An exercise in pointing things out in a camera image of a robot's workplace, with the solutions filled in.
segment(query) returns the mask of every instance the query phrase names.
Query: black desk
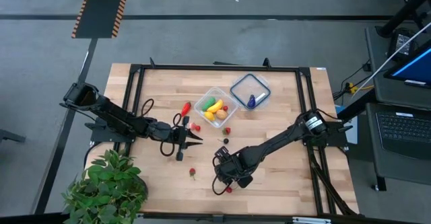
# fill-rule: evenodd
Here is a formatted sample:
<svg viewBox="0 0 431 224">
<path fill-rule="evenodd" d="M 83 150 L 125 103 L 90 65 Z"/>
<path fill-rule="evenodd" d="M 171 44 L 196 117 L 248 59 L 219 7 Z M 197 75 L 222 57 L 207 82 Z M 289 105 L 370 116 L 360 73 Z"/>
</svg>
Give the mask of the black desk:
<svg viewBox="0 0 431 224">
<path fill-rule="evenodd" d="M 362 140 L 368 140 L 371 143 L 378 190 L 386 190 L 384 178 L 393 178 L 397 180 L 431 185 L 431 175 L 428 174 L 431 167 L 431 161 L 401 156 L 397 153 L 393 153 L 382 148 L 380 136 L 377 130 L 378 125 L 376 119 L 376 111 L 379 110 L 399 110 L 402 112 L 410 112 L 412 114 L 415 112 L 420 112 L 420 110 L 401 108 L 399 106 L 366 104 L 366 119 L 361 118 L 361 120 L 367 121 L 368 128 L 360 129 L 360 131 L 369 132 L 369 135 L 361 134 L 361 136 L 366 135 L 368 139 L 365 138 Z M 358 144 L 366 145 L 367 143 L 358 142 Z"/>
<path fill-rule="evenodd" d="M 371 68 L 376 71 L 387 59 L 390 38 L 382 38 L 376 28 L 365 29 L 368 54 L 370 56 Z M 389 62 L 383 70 L 394 66 L 395 62 Z M 423 89 L 404 84 L 402 81 L 387 79 L 384 73 L 379 73 L 374 77 L 374 89 L 371 89 L 361 98 L 350 104 L 338 114 L 338 118 L 350 120 L 365 110 L 367 103 L 385 103 L 414 108 L 431 107 L 431 89 Z"/>
</svg>

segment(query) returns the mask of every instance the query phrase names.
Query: monitor screen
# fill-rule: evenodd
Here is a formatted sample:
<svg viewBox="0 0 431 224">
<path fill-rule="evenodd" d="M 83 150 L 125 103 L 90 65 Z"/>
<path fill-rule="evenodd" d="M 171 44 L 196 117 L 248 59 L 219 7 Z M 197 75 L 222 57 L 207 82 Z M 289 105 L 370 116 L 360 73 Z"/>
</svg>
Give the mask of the monitor screen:
<svg viewBox="0 0 431 224">
<path fill-rule="evenodd" d="M 404 80 L 431 83 L 431 48 L 411 59 L 405 66 L 391 73 Z"/>
</svg>

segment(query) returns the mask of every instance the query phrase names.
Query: yellow toy banana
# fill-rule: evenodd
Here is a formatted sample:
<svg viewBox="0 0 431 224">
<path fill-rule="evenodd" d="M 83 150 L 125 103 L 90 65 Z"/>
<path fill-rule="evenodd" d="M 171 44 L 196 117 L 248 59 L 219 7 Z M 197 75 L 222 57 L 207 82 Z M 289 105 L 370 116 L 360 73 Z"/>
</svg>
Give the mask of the yellow toy banana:
<svg viewBox="0 0 431 224">
<path fill-rule="evenodd" d="M 208 112 L 216 113 L 223 107 L 223 100 L 218 100 L 213 106 L 207 109 Z"/>
</svg>

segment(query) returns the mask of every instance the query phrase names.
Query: gray floor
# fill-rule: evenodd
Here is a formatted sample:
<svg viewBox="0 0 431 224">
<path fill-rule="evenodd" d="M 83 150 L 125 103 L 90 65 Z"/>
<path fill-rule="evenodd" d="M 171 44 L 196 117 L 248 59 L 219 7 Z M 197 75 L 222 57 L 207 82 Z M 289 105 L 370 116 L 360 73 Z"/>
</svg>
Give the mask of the gray floor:
<svg viewBox="0 0 431 224">
<path fill-rule="evenodd" d="M 77 13 L 81 2 L 0 0 L 0 13 Z M 403 0 L 128 0 L 126 13 L 391 15 L 402 5 Z M 0 145 L 0 216 L 31 211 L 64 117 L 58 103 L 77 79 L 90 43 L 70 38 L 73 25 L 0 20 L 0 128 L 27 136 L 24 144 Z M 123 21 L 118 38 L 98 41 L 87 82 L 103 91 L 112 63 L 147 63 L 149 57 L 156 63 L 243 65 L 260 65 L 269 57 L 273 65 L 326 67 L 338 91 L 341 80 L 368 60 L 364 28 L 374 25 L 379 23 Z M 59 193 L 82 170 L 90 138 L 85 122 L 84 116 L 75 117 L 48 212 L 61 210 Z M 355 160 L 351 169 L 361 213 L 430 222 L 431 187 L 389 180 L 389 191 L 376 193 L 369 188 L 371 163 Z"/>
</svg>

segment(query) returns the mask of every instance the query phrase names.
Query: yellow cable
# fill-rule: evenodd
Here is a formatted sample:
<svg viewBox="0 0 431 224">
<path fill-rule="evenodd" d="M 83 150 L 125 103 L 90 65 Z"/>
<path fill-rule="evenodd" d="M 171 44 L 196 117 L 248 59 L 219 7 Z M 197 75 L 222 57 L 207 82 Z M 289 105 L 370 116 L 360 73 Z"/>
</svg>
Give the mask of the yellow cable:
<svg viewBox="0 0 431 224">
<path fill-rule="evenodd" d="M 374 87 L 374 85 L 370 85 L 370 86 L 367 86 L 367 87 L 363 87 L 361 90 L 372 89 L 373 87 Z"/>
</svg>

